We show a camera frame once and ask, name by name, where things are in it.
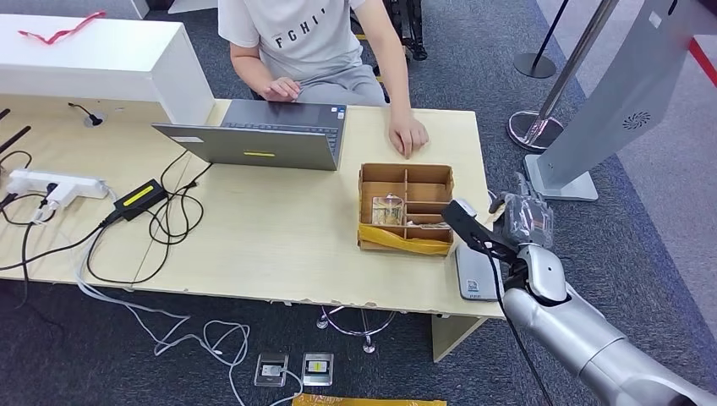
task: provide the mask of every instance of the white t-shirt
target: white t-shirt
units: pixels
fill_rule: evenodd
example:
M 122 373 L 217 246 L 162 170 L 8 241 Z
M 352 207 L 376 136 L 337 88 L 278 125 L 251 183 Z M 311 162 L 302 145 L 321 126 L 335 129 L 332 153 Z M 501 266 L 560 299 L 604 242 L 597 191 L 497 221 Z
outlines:
M 219 0 L 219 35 L 259 44 L 274 78 L 308 80 L 361 64 L 349 7 L 364 0 Z

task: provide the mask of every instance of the robotic arm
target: robotic arm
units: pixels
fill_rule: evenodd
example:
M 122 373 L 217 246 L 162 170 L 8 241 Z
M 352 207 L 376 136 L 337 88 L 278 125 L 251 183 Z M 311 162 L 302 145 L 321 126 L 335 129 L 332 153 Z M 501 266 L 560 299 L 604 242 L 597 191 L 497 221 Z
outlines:
M 475 220 L 454 200 L 443 211 L 448 225 L 472 250 L 506 262 L 506 317 L 530 332 L 563 366 L 608 405 L 714 405 L 717 397 L 635 348 L 625 334 L 565 281 L 560 259 L 536 244 L 517 247 Z

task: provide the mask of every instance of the yellow tape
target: yellow tape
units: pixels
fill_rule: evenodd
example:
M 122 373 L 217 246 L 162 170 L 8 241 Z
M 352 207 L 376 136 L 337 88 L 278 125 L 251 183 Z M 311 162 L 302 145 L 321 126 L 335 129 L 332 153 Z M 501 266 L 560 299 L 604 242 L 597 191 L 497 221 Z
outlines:
M 352 399 L 307 393 L 292 401 L 292 406 L 446 406 L 447 404 L 444 400 Z
M 270 152 L 245 152 L 244 155 L 246 156 L 263 156 L 264 158 L 273 158 L 276 156 L 276 154 L 272 154 Z
M 358 238 L 386 247 L 426 255 L 448 255 L 451 244 L 434 239 L 405 239 L 380 228 L 358 225 Z
M 140 197 L 150 193 L 155 187 L 152 185 L 147 186 L 146 188 L 142 189 L 137 195 L 134 195 L 130 197 L 129 199 L 125 200 L 122 206 L 129 206 L 132 203 L 135 203 Z

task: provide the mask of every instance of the hand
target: hand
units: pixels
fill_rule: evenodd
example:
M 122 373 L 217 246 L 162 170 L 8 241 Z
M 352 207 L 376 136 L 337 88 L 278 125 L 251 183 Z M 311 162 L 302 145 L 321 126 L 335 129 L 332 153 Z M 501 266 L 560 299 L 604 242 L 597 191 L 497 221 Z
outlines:
M 428 143 L 428 133 L 423 124 L 409 112 L 402 116 L 391 115 L 388 139 L 406 159 Z
M 298 98 L 298 83 L 289 78 L 269 82 L 261 96 L 269 102 L 294 102 Z

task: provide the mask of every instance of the speaker grille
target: speaker grille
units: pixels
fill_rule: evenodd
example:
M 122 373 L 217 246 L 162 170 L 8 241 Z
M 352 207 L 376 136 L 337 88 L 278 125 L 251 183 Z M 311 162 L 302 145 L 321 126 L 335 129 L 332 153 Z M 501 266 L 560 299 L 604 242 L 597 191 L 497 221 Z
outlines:
M 622 128 L 624 129 L 639 129 L 649 122 L 652 118 L 649 112 L 635 112 L 622 122 Z

